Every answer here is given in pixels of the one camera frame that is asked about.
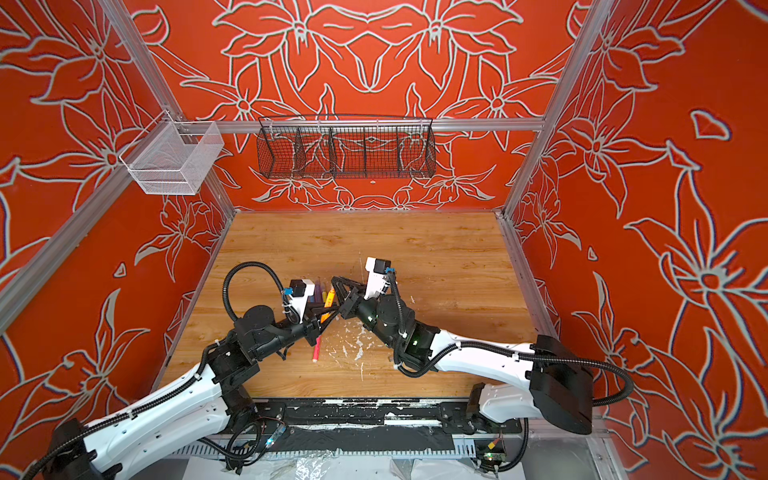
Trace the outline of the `orange pen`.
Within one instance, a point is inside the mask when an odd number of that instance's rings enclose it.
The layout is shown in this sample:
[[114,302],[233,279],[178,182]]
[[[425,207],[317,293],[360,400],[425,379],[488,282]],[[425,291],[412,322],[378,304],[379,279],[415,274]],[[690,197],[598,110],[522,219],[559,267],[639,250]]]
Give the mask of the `orange pen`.
[[331,288],[325,297],[324,308],[326,309],[326,312],[321,317],[321,323],[325,323],[332,317],[332,309],[335,302],[335,297],[335,290]]

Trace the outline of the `red pen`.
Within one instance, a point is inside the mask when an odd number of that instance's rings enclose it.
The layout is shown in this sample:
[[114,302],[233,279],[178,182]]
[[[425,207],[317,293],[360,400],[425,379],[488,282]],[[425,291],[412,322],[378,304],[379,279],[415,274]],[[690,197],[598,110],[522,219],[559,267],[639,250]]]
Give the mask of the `red pen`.
[[317,363],[321,354],[322,337],[318,337],[313,347],[312,362]]

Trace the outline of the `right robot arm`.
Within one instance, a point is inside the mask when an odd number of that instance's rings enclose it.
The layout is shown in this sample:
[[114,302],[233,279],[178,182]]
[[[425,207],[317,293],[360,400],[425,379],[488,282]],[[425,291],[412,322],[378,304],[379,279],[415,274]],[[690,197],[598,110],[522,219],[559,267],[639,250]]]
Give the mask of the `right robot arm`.
[[339,314],[356,318],[393,353],[393,366],[417,379],[431,372],[483,378],[477,411],[501,424],[544,419],[573,434],[589,435],[593,410],[627,399],[635,383],[623,368],[575,356],[552,336],[532,343],[497,343],[463,337],[417,320],[402,299],[394,274],[367,284],[335,277]]

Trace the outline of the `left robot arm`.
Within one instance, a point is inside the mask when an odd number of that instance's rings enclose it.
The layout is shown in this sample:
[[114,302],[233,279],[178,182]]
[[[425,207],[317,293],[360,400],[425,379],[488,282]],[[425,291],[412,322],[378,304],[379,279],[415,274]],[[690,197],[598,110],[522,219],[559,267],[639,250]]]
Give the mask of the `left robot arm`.
[[[235,312],[230,284],[249,268],[271,277],[282,320],[266,305],[242,315]],[[336,305],[317,303],[314,295],[310,280],[283,284],[263,262],[236,265],[222,285],[222,303],[233,323],[227,335],[206,346],[200,361],[165,387],[98,420],[71,420],[57,428],[46,454],[25,478],[130,479],[190,443],[210,443],[214,434],[246,426],[255,410],[244,385],[259,372],[261,362],[272,355],[285,357],[300,340],[314,345],[337,314]]]

